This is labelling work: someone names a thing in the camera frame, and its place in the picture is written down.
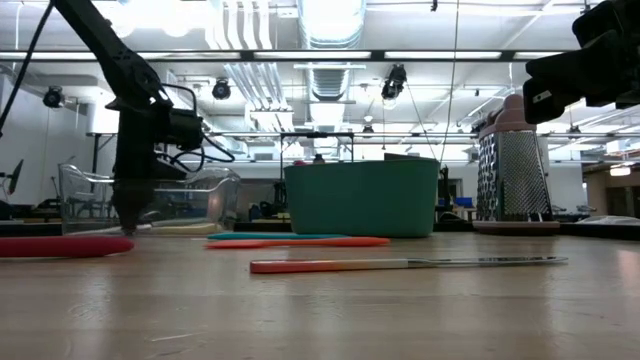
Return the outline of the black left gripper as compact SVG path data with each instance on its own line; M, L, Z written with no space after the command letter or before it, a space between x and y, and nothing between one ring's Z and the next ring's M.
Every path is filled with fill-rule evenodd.
M158 160L155 153L155 131L164 125L162 119L135 111L122 102L115 102L119 112L116 157L113 167L112 204L125 235L137 229L141 212L153 199L153 187L148 181L185 180L187 172Z

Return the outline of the black overhead frame beam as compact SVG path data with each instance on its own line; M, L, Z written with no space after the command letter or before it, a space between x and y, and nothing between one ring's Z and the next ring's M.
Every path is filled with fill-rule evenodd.
M178 62L527 62L555 51L535 50L173 50L146 51L149 63Z

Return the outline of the orange small silicone spatula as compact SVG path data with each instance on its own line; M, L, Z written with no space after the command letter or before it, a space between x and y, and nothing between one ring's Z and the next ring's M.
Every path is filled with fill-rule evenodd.
M211 249L253 249L268 247L300 247L300 246L329 246L329 247L373 247L390 245L388 238L376 237L342 237L322 239L248 239L248 240L219 240L207 243L204 248Z

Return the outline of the black aluminium table frame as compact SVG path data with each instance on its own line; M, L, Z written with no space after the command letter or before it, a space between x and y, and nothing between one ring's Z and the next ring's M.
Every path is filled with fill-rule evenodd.
M239 232L291 232L288 223L236 223L234 229ZM474 232L471 223L436 223L434 232ZM640 240L640 226L561 223L558 233L569 236L595 237L616 240ZM17 221L0 222L0 236L59 236L62 234L60 223L20 223Z

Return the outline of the clear plastic bag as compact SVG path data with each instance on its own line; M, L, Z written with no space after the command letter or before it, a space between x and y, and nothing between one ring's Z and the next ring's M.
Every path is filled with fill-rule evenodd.
M640 227L640 219L628 216L599 215L577 221L582 225L613 225L613 226L637 226Z

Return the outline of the clear plastic container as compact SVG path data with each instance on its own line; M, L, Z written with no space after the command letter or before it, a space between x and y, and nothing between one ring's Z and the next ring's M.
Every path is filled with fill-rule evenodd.
M83 172L71 164L59 167L62 231L65 234L122 234L112 204L113 180ZM152 227L220 224L233 227L240 177L224 167L207 166L185 180L157 181L153 199L141 212L138 233Z

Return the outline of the yellow-handled table knife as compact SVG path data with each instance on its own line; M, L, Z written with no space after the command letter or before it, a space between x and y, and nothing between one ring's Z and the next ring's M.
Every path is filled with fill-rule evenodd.
M152 227L149 232L157 235L172 236L204 236L218 234L224 232L225 229L217 223L193 224L181 226L161 226Z

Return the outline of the black metal rack frame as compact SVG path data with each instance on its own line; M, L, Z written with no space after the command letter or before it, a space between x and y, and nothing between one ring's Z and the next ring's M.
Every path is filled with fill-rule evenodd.
M274 184L274 200L280 202L282 205L287 204L287 193L286 193L286 185L284 180L284 151L285 151L285 140L288 138L293 138L294 141L297 141L299 138L305 139L327 139L327 138L335 138L337 141L340 141L341 138L347 138L350 140L348 150L351 153L350 161L355 161L355 134L353 132L323 132L323 131L311 131L311 132L280 132L278 133L279 138L279 180Z

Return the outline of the all-red slotted turner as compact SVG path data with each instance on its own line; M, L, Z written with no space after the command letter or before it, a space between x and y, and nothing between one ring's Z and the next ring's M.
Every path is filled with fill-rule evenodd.
M87 258L132 250L127 237L52 236L0 238L0 258Z

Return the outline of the teal plastic bin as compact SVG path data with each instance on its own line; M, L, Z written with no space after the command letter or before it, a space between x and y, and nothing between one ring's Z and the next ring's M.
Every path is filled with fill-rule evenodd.
M440 164L429 158L284 169L292 230L422 238L433 231Z

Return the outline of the pink metal box grater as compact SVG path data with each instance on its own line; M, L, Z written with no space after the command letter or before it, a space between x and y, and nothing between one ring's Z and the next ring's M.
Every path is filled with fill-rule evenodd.
M498 235L553 235L554 220L536 127L525 120L524 100L507 96L487 115L478 135L474 228Z

